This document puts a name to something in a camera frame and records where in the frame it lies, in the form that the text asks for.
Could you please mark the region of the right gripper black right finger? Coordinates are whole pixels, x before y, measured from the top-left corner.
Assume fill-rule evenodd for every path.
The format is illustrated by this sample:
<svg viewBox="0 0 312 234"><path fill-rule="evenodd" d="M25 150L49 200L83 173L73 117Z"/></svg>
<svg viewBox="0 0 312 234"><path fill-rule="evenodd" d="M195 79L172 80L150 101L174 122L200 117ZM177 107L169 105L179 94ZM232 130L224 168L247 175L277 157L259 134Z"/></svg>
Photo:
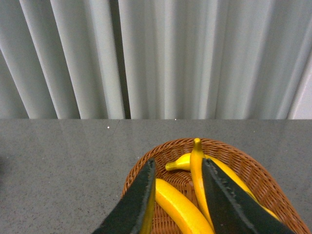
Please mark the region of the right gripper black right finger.
<svg viewBox="0 0 312 234"><path fill-rule="evenodd" d="M208 210L217 234L292 234L212 160L202 161Z"/></svg>

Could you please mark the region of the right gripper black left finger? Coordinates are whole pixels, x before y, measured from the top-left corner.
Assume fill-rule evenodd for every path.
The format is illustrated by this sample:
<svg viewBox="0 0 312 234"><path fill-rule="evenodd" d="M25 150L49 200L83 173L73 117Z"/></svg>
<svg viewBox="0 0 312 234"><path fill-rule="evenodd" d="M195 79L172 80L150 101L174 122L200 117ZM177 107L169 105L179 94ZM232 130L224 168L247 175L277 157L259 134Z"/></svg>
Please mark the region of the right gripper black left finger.
<svg viewBox="0 0 312 234"><path fill-rule="evenodd" d="M149 159L125 195L93 231L95 234L150 234L156 196L156 163Z"/></svg>

